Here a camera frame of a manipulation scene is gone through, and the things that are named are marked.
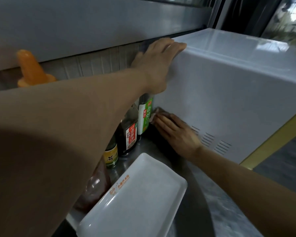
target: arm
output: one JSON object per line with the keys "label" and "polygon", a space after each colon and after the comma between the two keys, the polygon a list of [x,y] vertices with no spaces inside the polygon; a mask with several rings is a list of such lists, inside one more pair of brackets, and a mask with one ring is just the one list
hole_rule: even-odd
{"label": "arm", "polygon": [[296,236],[296,193],[202,146],[177,116],[157,115],[155,126],[174,150],[216,182],[264,236]]}
{"label": "arm", "polygon": [[130,69],[0,92],[0,236],[52,235],[126,111],[164,91],[185,47],[160,39]]}

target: yellow label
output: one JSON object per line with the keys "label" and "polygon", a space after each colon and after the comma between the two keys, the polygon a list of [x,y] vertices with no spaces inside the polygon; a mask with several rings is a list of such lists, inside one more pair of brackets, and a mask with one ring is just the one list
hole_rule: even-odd
{"label": "yellow label", "polygon": [[103,158],[107,166],[113,165],[118,159],[117,144],[113,149],[105,151]]}

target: green and white label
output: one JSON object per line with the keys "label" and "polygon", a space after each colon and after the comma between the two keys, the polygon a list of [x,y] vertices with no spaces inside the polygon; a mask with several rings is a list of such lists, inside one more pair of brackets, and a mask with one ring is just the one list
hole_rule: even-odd
{"label": "green and white label", "polygon": [[146,104],[139,105],[138,107],[138,135],[144,133],[144,131],[148,128],[151,107],[152,98],[150,98]]}

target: tiled wall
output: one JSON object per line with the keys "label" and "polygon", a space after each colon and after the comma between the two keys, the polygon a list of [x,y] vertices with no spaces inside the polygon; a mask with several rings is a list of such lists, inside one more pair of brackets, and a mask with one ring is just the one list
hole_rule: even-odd
{"label": "tiled wall", "polygon": [[[130,67],[142,43],[112,47],[102,51],[66,57],[41,63],[45,73],[57,80],[110,73]],[[0,91],[17,87],[20,68],[0,71]]]}

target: orange cap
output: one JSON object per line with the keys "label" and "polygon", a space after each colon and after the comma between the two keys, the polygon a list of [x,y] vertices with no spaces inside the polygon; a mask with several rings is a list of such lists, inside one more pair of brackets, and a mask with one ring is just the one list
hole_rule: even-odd
{"label": "orange cap", "polygon": [[28,87],[56,81],[54,76],[44,73],[43,68],[30,51],[18,51],[17,58],[23,74],[23,77],[18,81],[19,87]]}

